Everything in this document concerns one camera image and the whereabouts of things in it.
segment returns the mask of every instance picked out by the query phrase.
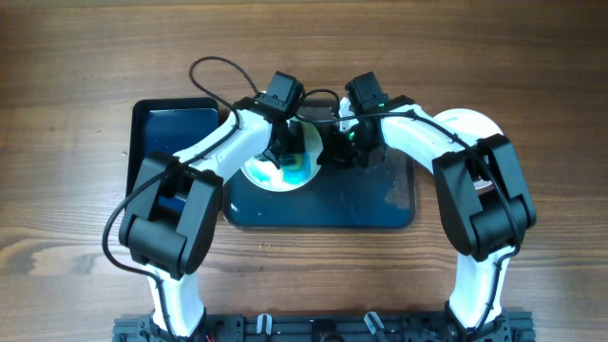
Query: wooden table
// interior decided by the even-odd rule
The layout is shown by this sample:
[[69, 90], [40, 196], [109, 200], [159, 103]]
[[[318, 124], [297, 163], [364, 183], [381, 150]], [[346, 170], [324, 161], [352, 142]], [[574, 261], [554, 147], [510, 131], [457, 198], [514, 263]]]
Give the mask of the wooden table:
[[[608, 339], [607, 5], [26, 3], [0, 9], [0, 341], [108, 340], [114, 318], [152, 309], [147, 280], [109, 264], [101, 233], [124, 196], [133, 104], [199, 96], [186, 71], [209, 54], [260, 87], [282, 70], [344, 95], [373, 70], [430, 114], [487, 114], [514, 143], [539, 215], [503, 305], [532, 311], [540, 341]], [[250, 92], [228, 66], [198, 77], [232, 101]], [[442, 310], [456, 252], [432, 177], [419, 167], [417, 182], [403, 234], [220, 222], [199, 269], [204, 303], [219, 314]]]

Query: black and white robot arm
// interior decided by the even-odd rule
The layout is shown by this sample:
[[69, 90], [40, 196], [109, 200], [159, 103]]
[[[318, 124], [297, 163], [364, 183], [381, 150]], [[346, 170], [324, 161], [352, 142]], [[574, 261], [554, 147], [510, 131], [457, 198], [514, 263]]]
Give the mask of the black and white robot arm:
[[[286, 147], [293, 138], [286, 130], [288, 117], [285, 114], [297, 104], [301, 85], [294, 82], [285, 83], [288, 76], [284, 74], [277, 73], [276, 77], [281, 81], [277, 82], [278, 84], [293, 86], [294, 90], [278, 92], [278, 98], [270, 91], [270, 94], [261, 98], [243, 99], [236, 103], [237, 113], [231, 112], [228, 120], [211, 135], [175, 153], [175, 158], [182, 162], [197, 156], [222, 139], [238, 123], [237, 115], [240, 118], [235, 134], [202, 160], [185, 168], [186, 174], [193, 175], [190, 182], [195, 180], [189, 189], [179, 222], [168, 226], [165, 221], [152, 219], [149, 215], [152, 209], [148, 206], [151, 207], [153, 204], [150, 203], [157, 202], [156, 199], [163, 193], [162, 183], [156, 190], [153, 189], [147, 194], [152, 197], [147, 206], [138, 204], [135, 200], [127, 206], [125, 217], [128, 219], [123, 220], [119, 233], [121, 244], [130, 249], [133, 259], [141, 263], [144, 269], [162, 278], [165, 298], [169, 303], [166, 306], [168, 312], [164, 314], [168, 315], [174, 333], [178, 336], [190, 336], [204, 315], [196, 270], [213, 239], [219, 210], [218, 191], [223, 182], [230, 179], [250, 158], [264, 153], [273, 145]], [[361, 86], [361, 82], [371, 82], [371, 86]], [[500, 132], [500, 129], [485, 116], [467, 112], [466, 115], [471, 117], [466, 122], [457, 122], [450, 116], [434, 119], [407, 97], [389, 100], [388, 96], [382, 93], [373, 74], [355, 78], [347, 85], [347, 92], [356, 120], [359, 121], [351, 128], [351, 131], [356, 133], [354, 144], [357, 145], [357, 136], [365, 137], [357, 148], [365, 149], [375, 143], [384, 143], [410, 155], [434, 174], [442, 223], [448, 239], [459, 252], [456, 284], [446, 303], [446, 316], [451, 320], [451, 330], [447, 332], [451, 336], [448, 336], [448, 339], [468, 340], [471, 331], [480, 324], [485, 315], [493, 291], [493, 302], [489, 303], [491, 310], [484, 322], [491, 326], [490, 323], [500, 316], [500, 294], [508, 259], [502, 262], [500, 268], [496, 267], [496, 262], [501, 256], [513, 252], [515, 239], [521, 241], [525, 230], [534, 225], [536, 220], [534, 204], [514, 150], [507, 138], [500, 134], [493, 135]], [[386, 112], [408, 115], [370, 115], [370, 119], [366, 119], [366, 115]], [[426, 121], [456, 134], [488, 162], [489, 169], [498, 180], [498, 183], [492, 186], [501, 187], [517, 222], [519, 233], [516, 236], [513, 236], [512, 230], [509, 229], [508, 213], [497, 199], [496, 191], [490, 189], [478, 195], [475, 185], [476, 181], [478, 185], [484, 181], [478, 180], [480, 176], [483, 178], [483, 172], [471, 161], [471, 151], [466, 151], [437, 127], [415, 118], [425, 118]], [[154, 168], [149, 165], [160, 163], [161, 166], [156, 166], [159, 168], [156, 171], [158, 172], [169, 167], [171, 162], [175, 160], [158, 156], [154, 162], [144, 161], [136, 187], [154, 174]], [[165, 185], [175, 187], [175, 181], [166, 181]], [[202, 214], [184, 218], [189, 212], [195, 212], [196, 208], [200, 211], [205, 204], [207, 209]], [[143, 228], [150, 227], [161, 232], [150, 234], [148, 230], [146, 237]], [[154, 238], [158, 240], [160, 236], [164, 237], [163, 242], [152, 241]], [[174, 239], [175, 244], [166, 243], [170, 239]], [[189, 244], [197, 245], [201, 241], [202, 247], [188, 247]], [[494, 284], [496, 272], [500, 274], [498, 283]], [[150, 286], [156, 308], [153, 320], [164, 330], [164, 317], [156, 283], [151, 280]]]

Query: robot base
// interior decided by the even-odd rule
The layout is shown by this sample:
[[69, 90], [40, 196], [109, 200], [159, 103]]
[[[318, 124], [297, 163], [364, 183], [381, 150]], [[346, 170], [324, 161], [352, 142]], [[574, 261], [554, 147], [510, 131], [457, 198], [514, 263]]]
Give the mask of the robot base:
[[[501, 328], [480, 340], [484, 342], [534, 342], [536, 333], [532, 313], [503, 310]], [[374, 323], [380, 321], [384, 329]], [[188, 341], [202, 342], [439, 342], [445, 341], [444, 312], [366, 314], [327, 316], [275, 316], [246, 318], [240, 314], [211, 314], [196, 336]], [[150, 315], [136, 319], [117, 319], [113, 342], [164, 342], [158, 336]]]

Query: black cable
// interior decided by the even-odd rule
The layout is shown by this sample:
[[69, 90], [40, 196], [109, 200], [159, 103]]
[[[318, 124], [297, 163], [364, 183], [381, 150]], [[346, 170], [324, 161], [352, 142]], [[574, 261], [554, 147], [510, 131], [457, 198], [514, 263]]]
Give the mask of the black cable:
[[503, 262], [510, 257], [516, 256], [522, 248], [522, 242], [519, 237], [517, 224], [515, 222], [515, 218], [513, 217], [513, 212], [511, 211], [511, 206], [509, 205], [508, 200], [506, 199], [506, 196], [504, 195], [503, 189], [500, 187], [499, 183], [496, 180], [496, 177], [494, 177], [494, 174], [490, 171], [487, 163], [473, 150], [473, 148], [468, 143], [466, 143], [465, 141], [460, 139], [457, 134], [454, 134], [454, 133], [448, 131], [447, 129], [443, 128], [441, 125], [437, 124], [433, 120], [429, 120], [427, 118], [418, 116], [413, 111], [408, 111], [408, 112], [404, 112], [404, 113], [372, 113], [372, 114], [354, 115], [354, 116], [350, 116], [350, 117], [328, 119], [328, 120], [307, 120], [305, 118], [302, 118], [301, 116], [298, 116], [297, 118], [300, 121], [303, 121], [303, 122], [309, 123], [309, 124], [330, 124], [330, 123], [338, 123], [338, 122], [343, 122], [343, 121], [348, 121], [348, 120], [355, 120], [355, 119], [359, 119], [359, 118], [388, 118], [388, 117], [404, 117], [404, 118], [410, 118], [413, 120], [423, 122], [425, 124], [428, 124], [428, 125], [434, 127], [435, 129], [439, 130], [440, 132], [444, 133], [447, 137], [452, 139], [455, 143], [461, 145], [465, 149], [465, 152], [467, 153], [467, 155], [470, 158], [472, 158], [475, 161], [475, 163], [480, 167], [480, 169], [483, 173], [483, 176], [485, 176], [487, 179], [490, 179], [490, 181], [492, 181], [492, 183], [494, 184], [494, 189], [496, 189], [496, 192], [498, 193], [498, 196], [501, 200], [501, 205], [503, 206], [503, 209], [506, 212], [506, 216], [509, 221], [509, 226], [511, 228], [511, 234], [513, 235], [513, 237], [515, 239], [515, 249], [512, 252], [509, 252], [509, 253], [499, 257], [498, 260], [496, 260], [496, 262], [494, 262], [496, 271], [494, 272], [494, 276], [492, 278], [492, 286], [490, 288], [489, 300], [487, 303], [485, 303], [485, 309], [482, 314], [482, 317], [477, 322], [477, 324], [476, 324], [475, 328], [473, 329], [473, 331], [471, 332], [471, 334], [468, 336], [468, 340], [472, 341], [477, 337], [477, 335], [479, 334], [481, 329], [484, 327], [485, 321], [487, 320], [487, 317], [489, 316], [489, 313], [492, 310], [492, 304], [494, 303], [494, 300], [496, 299], [496, 293], [498, 292], [498, 283], [499, 283], [500, 276], [501, 276], [501, 270], [503, 269]]
[[164, 290], [162, 289], [162, 279], [159, 276], [157, 276], [157, 275], [155, 275], [153, 273], [147, 272], [147, 271], [139, 269], [139, 268], [135, 268], [135, 267], [131, 267], [131, 266], [127, 266], [127, 265], [122, 264], [110, 252], [108, 241], [109, 241], [110, 231], [112, 230], [112, 225], [114, 224], [114, 221], [116, 220], [116, 218], [118, 217], [118, 215], [143, 190], [147, 189], [148, 187], [150, 187], [155, 182], [160, 181], [160, 180], [162, 180], [165, 177], [168, 177], [170, 175], [173, 175], [174, 173], [178, 172], [180, 169], [188, 166], [189, 164], [191, 164], [193, 162], [197, 162], [197, 161], [205, 158], [205, 156], [207, 154], [209, 154], [209, 152], [213, 151], [214, 149], [218, 148], [218, 146], [220, 146], [221, 144], [225, 143], [228, 139], [230, 139], [230, 137], [232, 137], [237, 132], [237, 130], [239, 130], [239, 127], [240, 127], [240, 116], [238, 115], [238, 112], [234, 108], [234, 106], [231, 105], [231, 104], [229, 104], [228, 102], [226, 102], [222, 98], [220, 98], [220, 96], [218, 96], [218, 95], [214, 94], [213, 92], [207, 90], [204, 86], [202, 86], [201, 84], [199, 84], [196, 81], [196, 79], [194, 78], [193, 71], [194, 71], [195, 66], [197, 66], [199, 63], [201, 63], [203, 61], [208, 61], [208, 60], [222, 61], [222, 62], [225, 62], [225, 63], [227, 63], [227, 64], [235, 67], [238, 71], [240, 71], [243, 74], [243, 76], [245, 77], [245, 79], [251, 85], [251, 87], [254, 90], [254, 92], [257, 94], [256, 85], [251, 80], [251, 78], [249, 78], [249, 75], [247, 75], [247, 73], [240, 66], [236, 65], [234, 62], [231, 62], [231, 61], [229, 61], [229, 60], [227, 60], [225, 58], [221, 58], [221, 57], [208, 56], [208, 57], [200, 58], [195, 63], [193, 63], [190, 66], [190, 71], [189, 71], [189, 76], [190, 76], [190, 80], [192, 81], [192, 83], [198, 89], [202, 90], [204, 93], [206, 93], [210, 97], [216, 99], [220, 103], [222, 103], [222, 104], [226, 105], [228, 108], [230, 108], [230, 110], [232, 110], [235, 113], [235, 118], [236, 118], [235, 125], [233, 125], [232, 129], [225, 136], [223, 136], [217, 142], [214, 142], [211, 146], [207, 147], [205, 150], [203, 150], [202, 152], [200, 152], [197, 156], [195, 156], [195, 157], [193, 157], [193, 158], [191, 158], [191, 159], [189, 159], [189, 160], [187, 160], [185, 162], [182, 162], [182, 163], [180, 163], [178, 165], [175, 165], [173, 167], [169, 167], [169, 168], [165, 169], [164, 171], [160, 172], [158, 175], [152, 177], [151, 179], [147, 180], [142, 185], [140, 185], [136, 189], [134, 189], [133, 192], [131, 192], [125, 199], [123, 199], [123, 201], [121, 201], [121, 203], [119, 203], [119, 205], [116, 207], [116, 209], [114, 209], [114, 211], [112, 212], [112, 214], [108, 218], [107, 223], [105, 224], [104, 232], [102, 234], [102, 249], [104, 250], [105, 257], [107, 257], [107, 259], [110, 261], [110, 263], [112, 265], [116, 266], [117, 268], [119, 268], [121, 270], [130, 272], [130, 273], [134, 273], [134, 274], [138, 274], [138, 275], [142, 275], [142, 276], [149, 276], [156, 283], [156, 287], [157, 287], [157, 290], [159, 292], [159, 301], [161, 303], [162, 320], [164, 321], [164, 325], [165, 325], [165, 327], [167, 329], [167, 333], [169, 335], [169, 339], [172, 342], [177, 342], [178, 339], [176, 338], [175, 334], [173, 333], [173, 328], [171, 327], [171, 322], [169, 321], [169, 315], [167, 314], [167, 303], [166, 303], [166, 298], [164, 296]]
[[300, 108], [302, 105], [304, 105], [304, 100], [307, 97], [309, 97], [311, 95], [314, 95], [314, 94], [318, 94], [318, 93], [327, 93], [327, 94], [331, 94], [331, 95], [334, 96], [334, 98], [335, 98], [335, 109], [333, 110], [333, 115], [337, 116], [338, 115], [338, 111], [340, 110], [340, 96], [335, 91], [330, 90], [330, 89], [315, 89], [315, 90], [311, 90], [311, 91], [309, 91], [307, 93], [303, 93], [303, 95], [300, 98], [300, 101], [299, 101], [299, 103], [297, 105], [297, 108]]

